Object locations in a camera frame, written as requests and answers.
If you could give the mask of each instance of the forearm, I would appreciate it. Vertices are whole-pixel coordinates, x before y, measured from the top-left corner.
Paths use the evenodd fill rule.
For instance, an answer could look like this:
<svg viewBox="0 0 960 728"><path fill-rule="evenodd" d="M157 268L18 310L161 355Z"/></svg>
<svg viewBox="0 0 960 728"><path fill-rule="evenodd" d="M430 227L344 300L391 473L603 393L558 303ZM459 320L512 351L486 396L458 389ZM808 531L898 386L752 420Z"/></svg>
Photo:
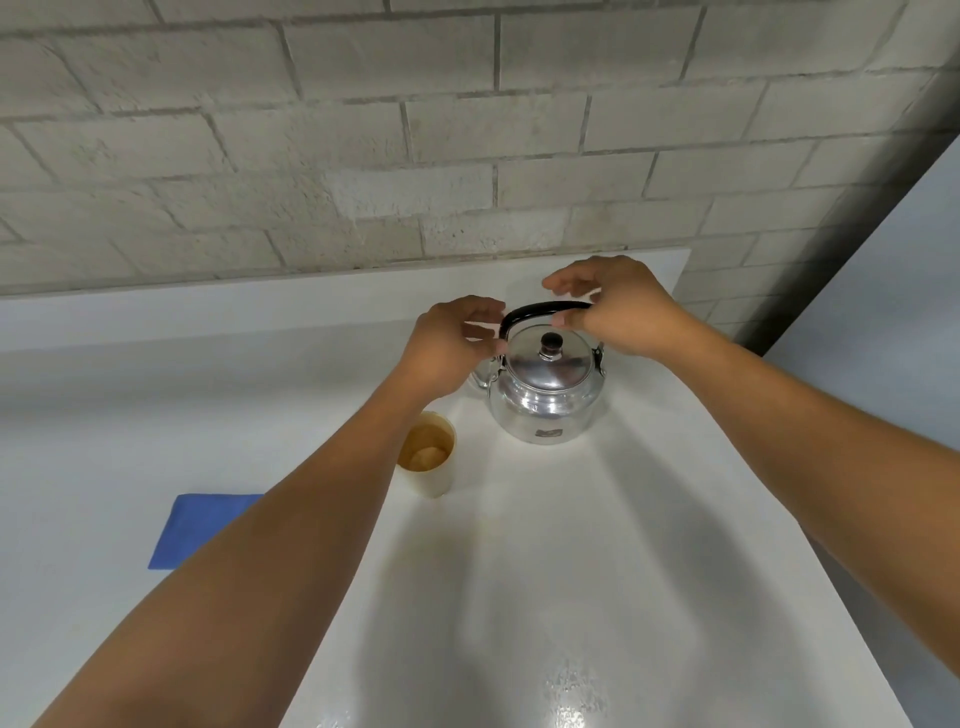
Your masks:
<svg viewBox="0 0 960 728"><path fill-rule="evenodd" d="M960 454L766 364L699 323L658 358L804 529L960 671Z"/></svg>
<svg viewBox="0 0 960 728"><path fill-rule="evenodd" d="M426 402L390 378L165 579L37 726L277 725L347 591Z"/></svg>

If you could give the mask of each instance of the cup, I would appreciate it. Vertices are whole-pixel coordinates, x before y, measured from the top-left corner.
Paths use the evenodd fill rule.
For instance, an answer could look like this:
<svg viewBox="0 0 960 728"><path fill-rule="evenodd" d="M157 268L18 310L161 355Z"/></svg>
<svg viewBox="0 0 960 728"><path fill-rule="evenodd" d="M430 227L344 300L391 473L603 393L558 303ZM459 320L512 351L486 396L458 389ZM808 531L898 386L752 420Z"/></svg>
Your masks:
<svg viewBox="0 0 960 728"><path fill-rule="evenodd" d="M396 465L424 497L440 497L453 485L457 432L443 415L420 412L403 441Z"/></svg>

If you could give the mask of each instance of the black knob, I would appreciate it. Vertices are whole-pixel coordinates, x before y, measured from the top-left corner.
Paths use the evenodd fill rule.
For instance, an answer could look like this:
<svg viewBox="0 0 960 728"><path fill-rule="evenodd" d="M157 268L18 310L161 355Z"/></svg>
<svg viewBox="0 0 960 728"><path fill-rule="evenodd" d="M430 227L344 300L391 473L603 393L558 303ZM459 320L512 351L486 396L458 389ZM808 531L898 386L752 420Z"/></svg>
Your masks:
<svg viewBox="0 0 960 728"><path fill-rule="evenodd" d="M564 347L564 338L556 331L550 331L540 337L540 353L555 356Z"/></svg>

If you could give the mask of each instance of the white brick wall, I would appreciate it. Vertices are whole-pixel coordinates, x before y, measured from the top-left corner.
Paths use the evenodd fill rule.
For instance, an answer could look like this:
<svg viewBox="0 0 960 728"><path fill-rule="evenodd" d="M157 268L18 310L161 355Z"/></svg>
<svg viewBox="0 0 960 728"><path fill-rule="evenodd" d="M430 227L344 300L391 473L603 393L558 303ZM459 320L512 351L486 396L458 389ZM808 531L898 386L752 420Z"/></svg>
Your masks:
<svg viewBox="0 0 960 728"><path fill-rule="evenodd" d="M0 187L25 187L50 180L13 132L0 127Z"/></svg>
<svg viewBox="0 0 960 728"><path fill-rule="evenodd" d="M272 28L70 37L60 47L103 109L182 109L294 98Z"/></svg>
<svg viewBox="0 0 960 728"><path fill-rule="evenodd" d="M156 21L143 0L4 0L0 31L136 25Z"/></svg>
<svg viewBox="0 0 960 728"><path fill-rule="evenodd" d="M951 0L389 9L8 0L0 294L686 245L742 340L960 130Z"/></svg>
<svg viewBox="0 0 960 728"><path fill-rule="evenodd" d="M214 114L240 169L316 169L407 160L399 104L340 104Z"/></svg>
<svg viewBox="0 0 960 728"><path fill-rule="evenodd" d="M0 116L93 110L49 42L0 40Z"/></svg>
<svg viewBox="0 0 960 728"><path fill-rule="evenodd" d="M90 121L40 121L16 127L64 182L216 174L224 153L196 114Z"/></svg>
<svg viewBox="0 0 960 728"><path fill-rule="evenodd" d="M503 88L672 81L680 77L696 8L506 15Z"/></svg>
<svg viewBox="0 0 960 728"><path fill-rule="evenodd" d="M416 161L576 152L585 93L407 104Z"/></svg>
<svg viewBox="0 0 960 728"><path fill-rule="evenodd" d="M287 31L310 99L493 88L493 18L297 26Z"/></svg>

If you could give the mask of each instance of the kettle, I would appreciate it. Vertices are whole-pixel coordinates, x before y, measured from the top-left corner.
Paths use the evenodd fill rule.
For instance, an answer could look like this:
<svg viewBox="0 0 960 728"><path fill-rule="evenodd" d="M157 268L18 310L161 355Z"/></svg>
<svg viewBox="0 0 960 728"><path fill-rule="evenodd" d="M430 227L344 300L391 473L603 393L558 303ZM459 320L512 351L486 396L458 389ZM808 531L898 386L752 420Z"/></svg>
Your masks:
<svg viewBox="0 0 960 728"><path fill-rule="evenodd" d="M575 438L589 426L603 390L602 343L594 349L580 334L549 324L510 336L517 324L571 308L590 304L549 301L511 311L499 332L507 352L473 372L493 418L525 443L558 445Z"/></svg>

